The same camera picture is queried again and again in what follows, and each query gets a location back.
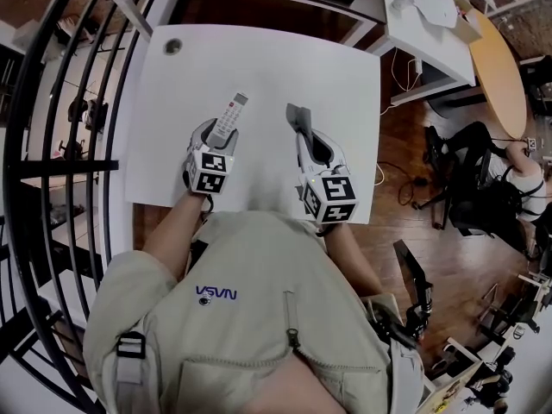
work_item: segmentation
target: strap buckle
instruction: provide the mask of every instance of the strap buckle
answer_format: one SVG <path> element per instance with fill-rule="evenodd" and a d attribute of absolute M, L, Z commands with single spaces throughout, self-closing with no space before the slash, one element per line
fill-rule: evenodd
<path fill-rule="evenodd" d="M 116 354 L 118 357 L 146 359 L 146 337 L 136 331 L 120 335 L 116 345 Z"/>

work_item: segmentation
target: white desk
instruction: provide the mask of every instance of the white desk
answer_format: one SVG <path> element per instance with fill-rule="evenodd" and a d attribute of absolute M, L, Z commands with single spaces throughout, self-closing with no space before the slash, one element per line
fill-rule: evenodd
<path fill-rule="evenodd" d="M 165 55 L 178 38 L 182 49 Z M 182 163 L 191 132 L 217 117 L 237 92 L 249 96 L 235 164 L 215 210 L 277 210 L 306 219 L 295 185 L 295 133 L 287 103 L 311 109 L 312 126 L 335 140 L 370 217 L 380 126 L 380 60 L 329 41 L 286 32 L 218 25 L 155 29 L 130 126 L 125 198 L 173 206 L 185 190 Z"/>
<path fill-rule="evenodd" d="M 475 85 L 469 46 L 450 29 L 427 22 L 416 7 L 410 6 L 398 11 L 391 6 L 392 1 L 385 0 L 385 34 L 367 51 L 381 56 L 393 47 L 398 47 L 429 63 L 448 77 L 393 97 L 391 104 L 397 106 L 462 85 Z"/>

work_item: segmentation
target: wooden floor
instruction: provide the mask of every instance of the wooden floor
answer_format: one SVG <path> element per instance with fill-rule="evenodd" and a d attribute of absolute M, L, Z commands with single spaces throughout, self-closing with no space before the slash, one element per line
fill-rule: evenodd
<path fill-rule="evenodd" d="M 216 22 L 222 18 L 221 22 L 227 23 L 247 25 L 249 22 L 252 26 L 267 28 L 285 26 L 282 19 L 268 20 L 264 23 L 262 10 L 246 10 L 251 4 L 249 0 L 231 3 L 227 10 L 221 11 L 213 9 L 219 3 L 206 4 L 205 1 L 198 3 L 198 0 L 188 0 L 180 4 L 179 10 L 182 13 L 177 16 L 181 16 L 179 20 L 184 22 Z M 296 15 L 292 19 L 292 32 L 301 33 L 301 22 L 307 23 L 308 20 L 308 24 L 304 26 L 306 34 L 336 40 L 347 27 L 346 21 L 332 18 L 320 9 L 293 9 L 299 10 L 299 16 Z M 382 110 L 389 104 L 391 95 L 400 93 L 391 76 L 392 56 L 393 51 L 381 62 Z M 398 53 L 395 62 L 395 74 L 402 85 L 406 85 L 405 69 L 409 58 L 411 57 L 404 53 Z M 448 137 L 477 119 L 489 125 L 493 137 L 505 136 L 501 127 L 490 120 L 491 116 L 484 104 L 463 109 L 462 114 L 465 118 L 454 122 L 439 117 L 423 102 L 408 103 L 389 110 L 380 120 L 379 161 L 400 166 L 411 177 L 430 179 L 430 170 L 422 162 L 425 126 L 432 124 L 442 136 Z M 401 311 L 406 311 L 411 303 L 392 247 L 395 241 L 405 241 L 425 270 L 428 280 L 434 284 L 433 316 L 422 341 L 422 355 L 425 365 L 428 366 L 435 361 L 449 336 L 473 347 L 484 341 L 482 336 L 477 336 L 477 316 L 484 308 L 480 304 L 480 298 L 495 283 L 499 283 L 499 298 L 508 292 L 517 291 L 520 281 L 516 279 L 516 275 L 525 271 L 526 261 L 520 253 L 499 239 L 486 236 L 462 237 L 450 225 L 444 231 L 433 229 L 432 220 L 434 217 L 440 219 L 441 209 L 437 206 L 433 210 L 420 211 L 413 210 L 409 204 L 399 205 L 398 189 L 408 179 L 391 166 L 381 164 L 381 168 L 385 172 L 386 180 L 374 188 L 370 223 L 353 226 L 354 235 L 363 253 L 381 277 L 385 288 L 395 293 Z M 414 199 L 423 202 L 435 193 L 436 190 L 432 186 L 417 188 Z M 408 194 L 405 194 L 401 200 L 407 198 Z M 168 209 L 160 207 L 135 205 L 136 248 L 142 247 L 147 235 L 167 212 Z"/>

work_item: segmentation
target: person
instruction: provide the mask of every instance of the person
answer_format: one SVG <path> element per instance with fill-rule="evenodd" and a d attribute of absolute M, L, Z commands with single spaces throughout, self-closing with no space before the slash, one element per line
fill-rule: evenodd
<path fill-rule="evenodd" d="M 448 139 L 441 138 L 434 127 L 427 128 L 427 139 L 431 151 L 437 160 L 443 160 L 448 155 L 467 149 L 462 163 L 464 173 L 472 173 L 487 150 L 491 151 L 487 180 L 490 182 L 506 173 L 505 180 L 512 183 L 522 194 L 523 211 L 518 218 L 526 222 L 536 220 L 552 201 L 552 180 L 544 180 L 542 168 L 529 158 L 526 141 L 513 141 L 506 148 L 497 147 L 489 135 L 485 124 L 472 122 L 460 132 Z"/>
<path fill-rule="evenodd" d="M 203 203 L 186 193 L 143 251 L 110 263 L 84 339 L 108 412 L 416 411 L 421 360 L 369 322 L 398 307 L 346 223 L 324 249 L 275 213 L 198 224 Z"/>
<path fill-rule="evenodd" d="M 506 394 L 510 391 L 511 382 L 508 370 L 492 370 L 484 363 L 468 381 L 467 387 L 474 393 L 474 401 L 492 409 L 493 414 L 505 414 L 508 411 Z"/>

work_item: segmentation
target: metal railing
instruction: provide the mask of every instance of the metal railing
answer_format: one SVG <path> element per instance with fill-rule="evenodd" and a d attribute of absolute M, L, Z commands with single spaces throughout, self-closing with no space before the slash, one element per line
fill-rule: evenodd
<path fill-rule="evenodd" d="M 19 272 L 19 280 L 21 282 L 22 294 L 25 299 L 26 312 L 28 320 L 32 323 L 32 328 L 29 331 L 29 336 L 13 351 L 10 352 L 12 357 L 24 367 L 32 376 L 39 380 L 43 385 L 55 392 L 66 402 L 79 408 L 82 411 L 97 413 L 103 412 L 104 408 L 99 402 L 94 402 L 85 391 L 85 387 L 90 386 L 90 382 L 83 377 L 82 373 L 75 373 L 76 366 L 84 367 L 82 358 L 82 330 L 76 326 L 72 320 L 72 315 L 69 311 L 66 295 L 60 281 L 60 270 L 56 266 L 54 242 L 52 235 L 52 224 L 50 223 L 50 177 L 65 176 L 66 177 L 66 228 L 68 237 L 68 250 L 71 269 L 74 276 L 75 286 L 78 292 L 78 298 L 85 315 L 88 319 L 90 313 L 90 305 L 85 295 L 83 286 L 83 278 L 81 270 L 77 262 L 77 244 L 74 225 L 74 204 L 73 204 L 73 177 L 75 174 L 83 173 L 86 177 L 85 184 L 85 213 L 88 230 L 88 245 L 90 251 L 90 268 L 94 286 L 98 289 L 102 277 L 104 276 L 104 267 L 98 261 L 96 256 L 96 246 L 100 241 L 95 240 L 94 236 L 94 173 L 103 174 L 103 233 L 104 246 L 102 246 L 105 259 L 109 262 L 111 259 L 110 247 L 110 228 L 109 228 L 109 188 L 110 188 L 110 171 L 118 169 L 118 162 L 111 159 L 111 147 L 115 134 L 116 118 L 119 109 L 122 89 L 126 78 L 129 64 L 138 41 L 139 33 L 136 31 L 127 46 L 127 53 L 122 65 L 119 80 L 116 86 L 116 93 L 113 98 L 109 127 L 104 131 L 103 144 L 104 159 L 96 160 L 95 152 L 97 148 L 98 138 L 98 119 L 100 118 L 101 110 L 96 109 L 91 116 L 91 135 L 88 148 L 88 159 L 81 160 L 77 157 L 76 140 L 79 126 L 80 109 L 74 109 L 70 116 L 71 128 L 69 132 L 68 144 L 63 160 L 52 160 L 52 143 L 53 132 L 56 124 L 56 118 L 59 119 L 58 109 L 60 104 L 60 95 L 62 85 L 66 79 L 67 70 L 79 45 L 79 39 L 83 32 L 85 22 L 90 17 L 91 12 L 96 7 L 100 0 L 89 0 L 82 11 L 80 18 L 74 29 L 74 33 L 67 44 L 65 54 L 61 60 L 60 69 L 58 71 L 55 83 L 53 84 L 52 93 L 47 112 L 46 127 L 44 132 L 43 148 L 41 160 L 22 160 L 23 133 L 27 125 L 26 119 L 29 118 L 33 111 L 35 99 L 41 83 L 41 60 L 46 51 L 47 44 L 53 34 L 57 21 L 61 18 L 69 0 L 52 0 L 49 4 L 45 15 L 41 20 L 39 30 L 33 39 L 31 45 L 25 54 L 22 68 L 19 73 L 16 88 L 13 94 L 12 103 L 9 111 L 8 126 L 6 129 L 4 159 L 3 159 L 3 197 L 4 197 L 4 213 L 9 234 L 9 251 L 13 255 L 16 263 L 17 271 Z M 153 0 L 149 0 L 144 5 L 143 15 L 145 16 L 151 7 Z M 95 39 L 90 47 L 90 53 L 87 58 L 85 68 L 83 70 L 80 84 L 78 85 L 77 96 L 74 100 L 75 106 L 80 106 L 86 92 L 86 85 L 91 75 L 91 70 L 97 57 L 97 52 L 104 42 L 106 33 L 109 30 L 109 25 L 114 19 L 113 15 L 116 12 L 116 6 L 111 3 L 110 10 L 107 16 L 101 21 L 100 27 L 96 33 Z M 97 94 L 97 106 L 103 106 L 105 93 L 110 82 L 113 65 L 116 60 L 117 51 L 120 50 L 122 38 L 128 28 L 128 20 L 124 22 L 122 27 L 116 34 L 116 38 L 111 48 L 109 58 L 105 66 L 100 88 Z M 25 200 L 23 189 L 25 188 L 22 180 L 39 177 L 41 179 L 41 224 L 39 224 L 39 232 L 43 233 L 43 245 L 38 243 L 29 235 L 32 230 L 29 228 L 29 221 L 26 215 L 28 204 Z M 36 282 L 36 268 L 42 263 L 47 264 L 49 276 L 51 277 L 55 295 L 59 303 L 59 310 L 52 311 L 46 300 L 41 298 L 38 293 L 38 284 Z M 12 292 L 11 300 L 15 302 L 13 297 L 13 287 L 10 287 Z M 0 317 L 4 325 L 4 311 L 2 307 L 2 297 L 0 296 Z M 62 333 L 54 327 L 55 324 L 62 322 L 67 330 Z M 44 354 L 36 350 L 34 345 L 40 341 L 47 352 Z M 65 344 L 72 344 L 76 354 L 67 353 Z M 66 382 L 70 391 L 55 385 L 48 377 L 37 371 L 32 365 L 22 358 L 22 355 L 31 352 L 36 357 L 46 362 L 51 367 L 60 373 L 63 380 Z"/>

